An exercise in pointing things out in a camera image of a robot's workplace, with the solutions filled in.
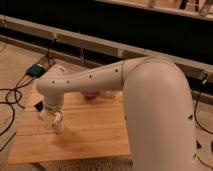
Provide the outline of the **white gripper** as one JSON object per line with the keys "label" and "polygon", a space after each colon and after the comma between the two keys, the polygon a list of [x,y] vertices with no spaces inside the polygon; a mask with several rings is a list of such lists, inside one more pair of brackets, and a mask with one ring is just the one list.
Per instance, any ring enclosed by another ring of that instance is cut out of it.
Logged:
{"label": "white gripper", "polygon": [[37,114],[37,118],[40,121],[44,122],[46,120],[47,113],[51,113],[51,114],[55,113],[54,124],[56,126],[58,126],[63,121],[63,113],[60,111],[63,107],[62,101],[59,101],[56,104],[49,104],[48,102],[44,101],[43,107],[44,107],[44,110],[40,111]]}

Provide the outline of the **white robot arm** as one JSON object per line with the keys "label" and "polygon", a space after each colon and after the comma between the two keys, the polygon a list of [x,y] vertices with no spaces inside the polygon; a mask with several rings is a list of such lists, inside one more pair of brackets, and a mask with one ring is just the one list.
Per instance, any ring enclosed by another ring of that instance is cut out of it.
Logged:
{"label": "white robot arm", "polygon": [[192,95],[171,60],[127,59],[71,75],[55,66],[36,88],[50,113],[68,92],[122,91],[133,171],[197,171]]}

